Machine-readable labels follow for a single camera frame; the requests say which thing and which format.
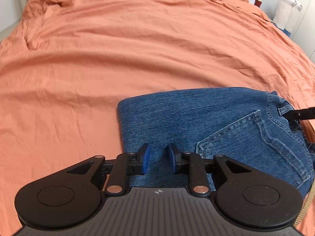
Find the blue denim jeans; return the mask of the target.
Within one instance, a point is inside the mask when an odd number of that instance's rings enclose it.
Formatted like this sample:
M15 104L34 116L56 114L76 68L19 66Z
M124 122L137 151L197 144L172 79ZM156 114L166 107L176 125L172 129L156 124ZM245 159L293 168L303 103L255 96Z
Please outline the blue denim jeans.
M306 196L314 181L314 146L298 122L284 114L291 104L276 92L249 88L201 88L159 92L118 104L123 149L134 152L147 143L147 173L132 186L183 187L175 175L167 145L211 159L221 153L278 177Z

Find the khaki webbing belt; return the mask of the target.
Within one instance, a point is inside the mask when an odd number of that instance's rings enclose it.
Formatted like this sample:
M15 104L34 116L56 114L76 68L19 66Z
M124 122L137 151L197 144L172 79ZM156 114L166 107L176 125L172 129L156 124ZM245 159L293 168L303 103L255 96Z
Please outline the khaki webbing belt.
M304 199L294 227L304 235L314 235L314 182Z

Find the red cup on nightstand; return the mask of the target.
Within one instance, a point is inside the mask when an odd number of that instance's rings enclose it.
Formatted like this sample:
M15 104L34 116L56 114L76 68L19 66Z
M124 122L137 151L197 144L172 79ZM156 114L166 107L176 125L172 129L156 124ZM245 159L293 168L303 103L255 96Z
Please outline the red cup on nightstand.
M262 1L261 0L255 0L254 5L257 7L260 7L262 5Z

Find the orange duvet cover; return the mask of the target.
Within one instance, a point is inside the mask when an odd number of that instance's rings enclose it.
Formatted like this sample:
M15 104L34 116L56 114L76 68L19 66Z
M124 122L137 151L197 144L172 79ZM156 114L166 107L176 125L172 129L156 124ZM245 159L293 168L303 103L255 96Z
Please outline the orange duvet cover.
M1 235L27 183L121 148L118 102L248 87L314 106L314 64L240 0L29 0L1 42Z

